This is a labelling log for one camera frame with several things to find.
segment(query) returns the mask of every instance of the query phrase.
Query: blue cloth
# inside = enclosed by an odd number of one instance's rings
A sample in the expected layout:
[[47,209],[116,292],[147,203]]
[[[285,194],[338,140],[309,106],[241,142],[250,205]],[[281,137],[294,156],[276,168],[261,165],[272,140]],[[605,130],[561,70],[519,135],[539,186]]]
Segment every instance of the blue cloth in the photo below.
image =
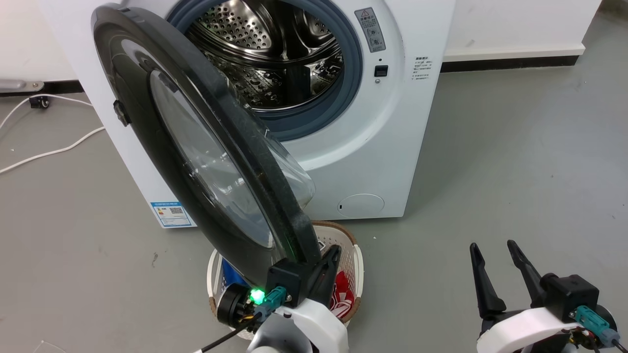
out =
[[242,278],[242,276],[240,276],[240,274],[225,259],[222,259],[222,275],[225,277],[227,287],[232,283],[250,287],[244,278]]

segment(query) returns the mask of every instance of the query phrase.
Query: black cable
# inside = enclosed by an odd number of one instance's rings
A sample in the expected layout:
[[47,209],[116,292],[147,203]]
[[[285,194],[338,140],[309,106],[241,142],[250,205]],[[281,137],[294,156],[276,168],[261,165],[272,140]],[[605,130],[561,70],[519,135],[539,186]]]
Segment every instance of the black cable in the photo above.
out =
[[595,343],[595,337],[593,334],[591,332],[587,332],[585,336],[589,339],[589,342],[591,342],[591,349],[593,349],[594,353],[600,353],[600,349],[598,349],[597,343]]
[[213,343],[211,343],[209,345],[206,345],[200,351],[204,353],[204,352],[207,352],[208,350],[210,350],[212,348],[216,348],[216,346],[218,346],[219,344],[225,342],[226,340],[230,339],[231,337],[239,334],[240,331],[246,329],[248,326],[251,326],[252,324],[254,324],[255,321],[257,321],[260,317],[262,317],[262,313],[255,314],[255,316],[253,316],[250,320],[248,320],[248,321],[244,322],[243,324],[241,324],[240,326],[238,326],[237,329],[235,329],[235,330],[229,332],[228,334],[222,336],[221,338],[217,339]]
[[628,349],[626,349],[623,345],[619,344],[617,340],[613,340],[612,343],[615,347],[617,347],[617,349],[621,350],[623,353],[628,353]]

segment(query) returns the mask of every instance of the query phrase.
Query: red cloth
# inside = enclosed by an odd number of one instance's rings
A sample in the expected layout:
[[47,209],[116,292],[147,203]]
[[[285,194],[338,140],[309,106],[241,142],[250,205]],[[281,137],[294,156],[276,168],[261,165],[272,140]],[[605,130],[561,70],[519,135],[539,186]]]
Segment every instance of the red cloth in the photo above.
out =
[[349,313],[355,302],[355,297],[349,289],[349,280],[344,271],[336,275],[336,282],[333,284],[332,302],[330,310],[337,318],[345,317]]

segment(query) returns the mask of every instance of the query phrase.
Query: washing machine door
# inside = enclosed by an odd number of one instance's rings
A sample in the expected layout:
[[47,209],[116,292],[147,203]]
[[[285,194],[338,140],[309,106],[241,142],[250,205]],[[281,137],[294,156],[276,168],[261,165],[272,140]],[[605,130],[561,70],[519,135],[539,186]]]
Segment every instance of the washing machine door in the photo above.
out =
[[320,259],[293,193],[305,172],[229,81],[147,10],[103,6],[92,21],[116,113],[221,255],[255,286],[282,258]]

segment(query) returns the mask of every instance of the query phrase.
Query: warning label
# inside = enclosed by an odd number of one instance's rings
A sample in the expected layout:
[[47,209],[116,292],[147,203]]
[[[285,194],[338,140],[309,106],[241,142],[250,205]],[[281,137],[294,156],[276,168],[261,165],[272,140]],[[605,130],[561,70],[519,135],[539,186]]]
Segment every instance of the warning label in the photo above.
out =
[[432,61],[429,57],[414,58],[414,68],[412,69],[412,81],[427,80],[430,77]]
[[366,40],[369,42],[369,50],[371,53],[386,50],[384,35],[382,35],[382,30],[379,27],[379,22],[377,21],[373,8],[360,9],[354,13],[357,20],[360,21],[360,26],[364,31]]
[[192,226],[180,202],[151,202],[151,206],[164,228]]

